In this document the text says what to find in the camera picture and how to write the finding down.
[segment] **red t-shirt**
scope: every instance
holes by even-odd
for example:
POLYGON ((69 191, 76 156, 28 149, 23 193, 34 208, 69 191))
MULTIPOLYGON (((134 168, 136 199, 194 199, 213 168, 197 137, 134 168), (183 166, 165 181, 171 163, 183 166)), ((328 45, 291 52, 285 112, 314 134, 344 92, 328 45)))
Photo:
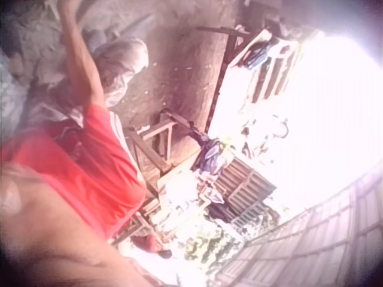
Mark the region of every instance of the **red t-shirt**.
POLYGON ((38 172, 101 236, 111 238, 142 205, 146 186, 113 132, 110 113, 92 105, 84 128, 62 142, 66 122, 27 130, 2 146, 1 161, 38 172), (77 160, 68 150, 81 145, 77 160))

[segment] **dirt floor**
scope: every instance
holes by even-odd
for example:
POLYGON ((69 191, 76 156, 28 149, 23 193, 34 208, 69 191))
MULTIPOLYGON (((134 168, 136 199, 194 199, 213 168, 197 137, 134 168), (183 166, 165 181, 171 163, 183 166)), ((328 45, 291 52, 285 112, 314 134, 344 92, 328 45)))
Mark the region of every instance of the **dirt floor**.
MULTIPOLYGON (((239 1, 98 1, 97 9, 89 10, 81 20, 86 29, 121 31, 148 13, 157 18, 157 25, 147 38, 150 65, 130 82, 127 95, 114 108, 124 127, 140 129, 153 125, 159 112, 168 107, 204 129, 227 36, 201 32, 195 27, 234 27, 239 1)), ((44 7, 44 1, 19 2, 22 4, 14 5, 6 17, 22 40, 25 76, 31 80, 35 71, 45 82, 55 81, 54 73, 36 67, 39 63, 39 67, 48 66, 50 70, 62 68, 60 23, 52 10, 44 7)), ((177 129, 173 143, 172 161, 176 163, 197 148, 177 129)))

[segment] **raised arm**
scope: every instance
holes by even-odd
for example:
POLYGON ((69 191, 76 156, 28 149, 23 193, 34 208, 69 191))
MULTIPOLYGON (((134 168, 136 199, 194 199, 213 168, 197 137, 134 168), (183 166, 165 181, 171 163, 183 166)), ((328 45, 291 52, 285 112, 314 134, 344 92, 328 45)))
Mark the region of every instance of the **raised arm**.
POLYGON ((60 0, 59 12, 65 37, 67 64, 74 93, 86 108, 96 104, 106 109, 100 75, 76 22, 80 0, 60 0))

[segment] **ground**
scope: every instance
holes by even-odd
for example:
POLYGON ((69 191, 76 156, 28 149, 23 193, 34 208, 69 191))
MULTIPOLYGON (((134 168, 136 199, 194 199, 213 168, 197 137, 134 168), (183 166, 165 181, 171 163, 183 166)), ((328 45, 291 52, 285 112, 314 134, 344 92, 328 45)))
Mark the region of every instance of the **ground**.
MULTIPOLYGON (((157 17, 157 26, 147 38, 150 65, 132 80, 126 97, 114 108, 123 126, 140 129, 152 125, 168 107, 204 129, 227 37, 195 27, 234 27, 237 0, 98 1, 98 9, 82 18, 86 29, 122 30, 148 13, 157 17)), ((44 8, 44 1, 19 2, 22 4, 8 13, 7 23, 21 36, 25 76, 30 80, 37 63, 50 69, 63 66, 61 27, 52 11, 44 8)), ((176 163, 197 148, 177 129, 173 143, 172 160, 176 163)))

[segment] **skin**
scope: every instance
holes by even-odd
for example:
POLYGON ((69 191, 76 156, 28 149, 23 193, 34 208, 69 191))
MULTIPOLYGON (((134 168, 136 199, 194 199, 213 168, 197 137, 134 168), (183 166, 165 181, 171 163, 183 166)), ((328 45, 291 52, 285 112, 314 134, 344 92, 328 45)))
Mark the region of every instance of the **skin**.
MULTIPOLYGON (((78 4, 59 1, 68 69, 84 107, 106 108, 98 71, 75 22, 78 4)), ((0 205, 2 269, 8 267, 4 274, 11 281, 21 286, 152 286, 32 170, 1 167, 0 205)))

